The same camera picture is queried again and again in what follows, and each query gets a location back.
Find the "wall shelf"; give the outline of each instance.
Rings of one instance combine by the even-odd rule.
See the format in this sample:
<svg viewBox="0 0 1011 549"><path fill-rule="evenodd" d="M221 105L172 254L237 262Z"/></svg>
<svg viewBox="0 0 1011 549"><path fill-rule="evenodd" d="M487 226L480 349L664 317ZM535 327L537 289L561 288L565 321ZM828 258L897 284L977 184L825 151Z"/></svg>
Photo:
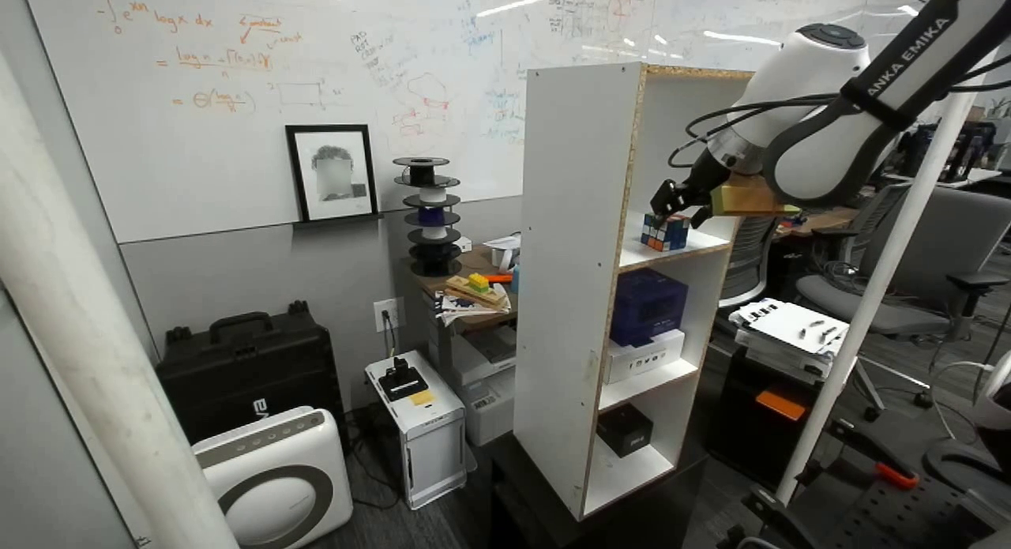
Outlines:
<svg viewBox="0 0 1011 549"><path fill-rule="evenodd" d="M645 64L527 78L514 434L576 520L677 467L737 218L711 218L684 249L661 253L640 243L643 214L664 179L687 177L667 165L682 142L671 128L727 106L749 78ZM604 384L618 275L646 267L688 286L680 358ZM596 437L596 417L627 403L653 432L618 458Z"/></svg>

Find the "whiteboard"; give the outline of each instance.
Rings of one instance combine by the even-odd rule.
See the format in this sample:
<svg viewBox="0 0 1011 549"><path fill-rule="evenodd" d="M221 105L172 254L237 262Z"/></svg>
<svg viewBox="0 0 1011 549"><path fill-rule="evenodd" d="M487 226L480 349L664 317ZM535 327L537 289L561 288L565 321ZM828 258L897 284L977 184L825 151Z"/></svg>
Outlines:
<svg viewBox="0 0 1011 549"><path fill-rule="evenodd" d="M708 34L894 33L915 3L536 0L479 15L520 1L28 0L119 243L297 221L285 124L368 124L381 210L410 193L392 158L421 154L450 158L463 200L517 196L528 68L750 71L774 45Z"/></svg>

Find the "picture frame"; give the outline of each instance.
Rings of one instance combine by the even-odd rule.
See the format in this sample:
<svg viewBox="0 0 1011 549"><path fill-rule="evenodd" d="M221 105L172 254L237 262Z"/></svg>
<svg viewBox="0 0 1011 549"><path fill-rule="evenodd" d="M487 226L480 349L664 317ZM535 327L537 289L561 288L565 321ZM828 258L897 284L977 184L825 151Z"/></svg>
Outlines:
<svg viewBox="0 0 1011 549"><path fill-rule="evenodd" d="M368 124L285 124L300 222L379 216Z"/></svg>

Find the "white pole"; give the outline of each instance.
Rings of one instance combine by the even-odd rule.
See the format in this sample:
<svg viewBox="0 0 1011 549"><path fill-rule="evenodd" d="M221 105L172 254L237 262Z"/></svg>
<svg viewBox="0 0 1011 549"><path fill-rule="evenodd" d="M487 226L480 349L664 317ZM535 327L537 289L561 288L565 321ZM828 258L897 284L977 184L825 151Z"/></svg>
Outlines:
<svg viewBox="0 0 1011 549"><path fill-rule="evenodd" d="M238 549L3 53L0 278L122 474L158 546Z"/></svg>
<svg viewBox="0 0 1011 549"><path fill-rule="evenodd" d="M994 50L981 61L981 66L989 64L996 55L997 50ZM985 75L979 75L979 77L966 82L964 85L979 85L984 77ZM776 498L785 505L790 504L790 498L793 497L794 490L797 489L797 476L807 466L822 429L828 422L832 406L835 405L835 400L839 397L842 388L845 387L846 380L849 379L849 372L856 365L856 352L859 352L860 345L863 344L863 337L866 336L867 329L870 328L875 312L878 312L882 298L885 297L885 290L892 282L892 275L895 274L895 269L899 266L902 254L906 252L909 239L916 230L916 222L920 220L920 214L923 213L923 208L930 199L930 193L937 184L937 177L944 168L951 147L954 146L958 132L961 131L961 125L975 99L975 92L960 92L950 95L946 100L934 139L931 140L927 154L923 158L923 164L920 165L920 171L917 172L916 179L909 188L909 193L906 193L906 201L903 203L902 210L899 211L899 216L896 217L888 244L882 250L875 272L870 275L867 287L863 290L860 304L856 307L852 322L849 322L849 332L846 333L842 347L832 363L832 371L829 372L828 379L818 394L818 400L811 410L811 417L804 427L804 432L797 443L790 464L787 465L783 481L779 482L779 487L776 489Z"/></svg>

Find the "franka emika robot arm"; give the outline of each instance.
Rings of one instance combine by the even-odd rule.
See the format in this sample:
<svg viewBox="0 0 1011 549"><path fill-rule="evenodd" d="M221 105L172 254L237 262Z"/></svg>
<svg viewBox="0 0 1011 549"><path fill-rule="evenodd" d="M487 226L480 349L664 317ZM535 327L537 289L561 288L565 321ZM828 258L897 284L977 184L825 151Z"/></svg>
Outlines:
<svg viewBox="0 0 1011 549"><path fill-rule="evenodd" d="M704 206L732 174L761 174L784 203L830 207L855 195L885 147L935 99L1011 34L1011 0L930 0L869 60L855 31L813 23L791 33L748 82L720 124L685 147L706 143L680 184L667 179L650 200L665 218ZM983 68L989 71L992 64Z"/></svg>

